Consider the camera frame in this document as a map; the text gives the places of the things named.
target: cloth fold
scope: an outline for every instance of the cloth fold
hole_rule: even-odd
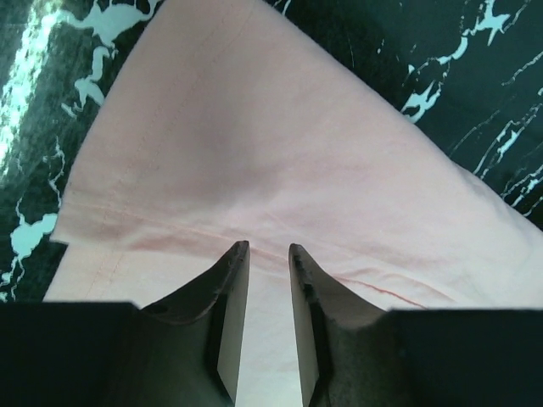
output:
[[[142,305],[249,240],[238,405],[301,403],[290,243],[382,309],[543,306],[543,234],[261,0],[165,2],[53,240],[46,299]]]

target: marble surface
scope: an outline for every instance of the marble surface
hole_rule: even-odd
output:
[[[543,3],[267,2],[543,230]],[[0,4],[0,300],[46,292],[65,249],[48,237],[70,167],[159,7]]]

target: towel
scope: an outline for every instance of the towel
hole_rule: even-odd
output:
[[[301,405],[290,243],[381,309],[543,306],[543,233],[261,0],[166,0],[52,239],[46,300],[141,306],[249,240],[240,406]]]

